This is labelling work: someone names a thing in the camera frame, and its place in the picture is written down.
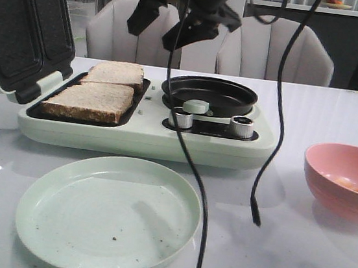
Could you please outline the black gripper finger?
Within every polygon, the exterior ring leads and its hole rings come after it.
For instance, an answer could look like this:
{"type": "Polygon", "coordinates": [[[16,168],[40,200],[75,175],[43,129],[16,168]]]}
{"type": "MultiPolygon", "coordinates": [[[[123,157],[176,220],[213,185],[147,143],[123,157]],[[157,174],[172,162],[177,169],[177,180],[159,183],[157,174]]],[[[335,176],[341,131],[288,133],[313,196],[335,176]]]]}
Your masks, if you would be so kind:
{"type": "Polygon", "coordinates": [[[167,8],[167,0],[139,0],[127,20],[129,33],[139,36],[160,15],[161,6],[167,8]]]}

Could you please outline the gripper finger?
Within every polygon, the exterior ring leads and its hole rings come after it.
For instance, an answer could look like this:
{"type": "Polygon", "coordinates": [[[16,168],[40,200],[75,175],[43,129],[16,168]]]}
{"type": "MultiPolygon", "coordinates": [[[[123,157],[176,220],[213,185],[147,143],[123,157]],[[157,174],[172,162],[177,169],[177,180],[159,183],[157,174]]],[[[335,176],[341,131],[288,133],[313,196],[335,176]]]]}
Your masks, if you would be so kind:
{"type": "Polygon", "coordinates": [[[163,48],[175,51],[192,43],[212,40],[218,36],[218,27],[217,22],[190,12],[162,37],[163,48]]]}

